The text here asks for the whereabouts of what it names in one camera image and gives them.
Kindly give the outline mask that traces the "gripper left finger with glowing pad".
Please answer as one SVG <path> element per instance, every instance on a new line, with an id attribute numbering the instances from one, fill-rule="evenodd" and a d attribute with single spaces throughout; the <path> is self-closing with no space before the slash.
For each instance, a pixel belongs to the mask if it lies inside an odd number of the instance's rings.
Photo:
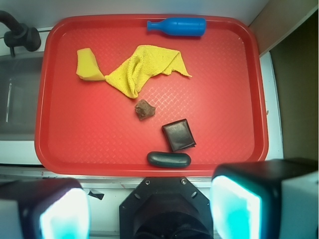
<path id="1" fill-rule="evenodd" d="M 87 239 L 90 225 L 88 195 L 76 179 L 0 185 L 2 239 Z"/>

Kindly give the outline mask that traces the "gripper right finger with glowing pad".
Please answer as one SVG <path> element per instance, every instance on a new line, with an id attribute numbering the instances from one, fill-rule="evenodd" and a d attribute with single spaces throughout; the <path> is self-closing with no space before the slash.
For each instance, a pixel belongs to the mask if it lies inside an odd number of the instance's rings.
<path id="1" fill-rule="evenodd" d="M 221 164 L 211 180 L 210 210 L 223 239 L 316 239 L 319 163 L 290 158 Z"/>

